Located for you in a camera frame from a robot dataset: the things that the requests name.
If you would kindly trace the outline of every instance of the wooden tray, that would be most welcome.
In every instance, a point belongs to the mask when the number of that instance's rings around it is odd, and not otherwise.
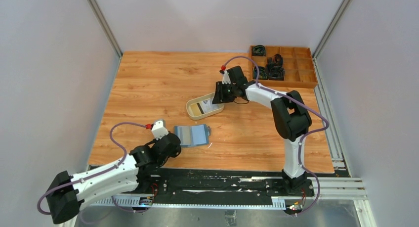
[[[249,57],[252,58],[257,65],[266,67],[269,57],[280,54],[284,59],[285,78],[283,81],[278,80],[260,80],[265,86],[290,87],[290,88],[309,88],[313,89],[317,86],[316,72],[314,71],[313,58],[311,50],[308,47],[292,47],[292,46],[273,46],[266,45],[266,56],[252,56],[249,49]],[[249,62],[249,80],[253,77],[253,64]]]

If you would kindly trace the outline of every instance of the floor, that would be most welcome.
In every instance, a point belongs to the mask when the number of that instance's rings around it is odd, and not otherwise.
[[[353,201],[322,200],[315,208],[293,218],[283,211],[151,208],[142,214],[127,213],[115,207],[88,207],[84,220],[94,222],[106,213],[111,214],[93,225],[80,222],[76,227],[359,227]]]
[[[284,142],[275,130],[272,112],[260,104],[225,105],[221,113],[193,121],[186,112],[187,101],[215,91],[222,76],[220,66],[229,58],[245,53],[213,52],[125,52],[103,115],[90,164],[105,164],[122,156],[109,139],[110,128],[122,121],[152,123],[165,119],[168,130],[176,125],[207,124],[211,127],[211,146],[182,149],[165,167],[280,171],[285,162]],[[245,59],[233,60],[248,74]],[[274,88],[291,91],[292,88]],[[313,89],[297,89],[304,103],[318,111]],[[310,129],[322,127],[311,115]],[[128,150],[153,139],[150,130],[121,126],[114,138]],[[305,164],[315,172],[333,173],[330,151],[324,132],[306,141]]]

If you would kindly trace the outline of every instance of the sticker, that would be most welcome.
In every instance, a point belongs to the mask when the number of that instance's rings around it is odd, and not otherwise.
[[[212,98],[204,100],[204,101],[200,101],[198,103],[198,107],[200,108],[203,114],[210,113],[220,108],[218,104],[212,103]]]

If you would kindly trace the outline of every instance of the gray wall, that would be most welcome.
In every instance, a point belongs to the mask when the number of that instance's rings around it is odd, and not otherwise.
[[[342,0],[97,0],[122,50],[315,49]]]
[[[353,0],[318,62],[377,225],[417,226],[418,0]]]
[[[1,0],[0,25],[1,226],[52,226],[36,202],[86,167],[119,60],[86,0]]]

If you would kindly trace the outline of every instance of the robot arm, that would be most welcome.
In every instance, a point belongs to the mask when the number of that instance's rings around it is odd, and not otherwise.
[[[304,165],[304,144],[298,152],[299,140],[302,135],[308,132],[311,126],[311,118],[308,111],[303,107],[282,97],[286,94],[300,102],[302,98],[297,91],[284,92],[272,91],[262,85],[257,86],[254,81],[247,81],[240,66],[235,66],[223,73],[223,81],[216,82],[213,104],[233,102],[235,98],[241,97],[247,101],[257,102],[272,110],[275,127],[285,142],[285,165],[283,173],[289,179],[291,189],[298,188],[301,181],[305,180],[305,170],[299,163]]]
[[[149,172],[163,166],[169,157],[177,157],[181,152],[180,139],[168,132],[163,120],[156,121],[151,132],[154,139],[137,146],[119,165],[121,158],[72,176],[67,171],[59,173],[48,190],[69,182],[81,182],[46,196],[54,224],[70,220],[90,204],[109,196],[134,190],[146,192],[150,186]]]

